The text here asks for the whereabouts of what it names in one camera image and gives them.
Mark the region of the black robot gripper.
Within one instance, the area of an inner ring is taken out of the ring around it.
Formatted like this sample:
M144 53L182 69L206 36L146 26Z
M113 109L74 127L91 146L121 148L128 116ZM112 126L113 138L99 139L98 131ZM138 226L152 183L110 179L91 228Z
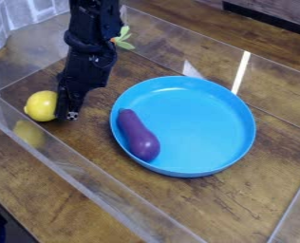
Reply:
M82 53L70 50L58 75L55 117L75 121L90 90L105 87L117 61L116 53Z

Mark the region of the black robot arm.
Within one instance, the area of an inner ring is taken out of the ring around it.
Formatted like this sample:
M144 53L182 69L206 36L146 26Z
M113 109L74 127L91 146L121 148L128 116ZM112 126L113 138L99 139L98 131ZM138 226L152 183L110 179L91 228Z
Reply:
M124 22L118 0L69 0L70 24L63 40L69 52L58 74L55 117L77 120L90 90L105 87L117 61L112 38Z

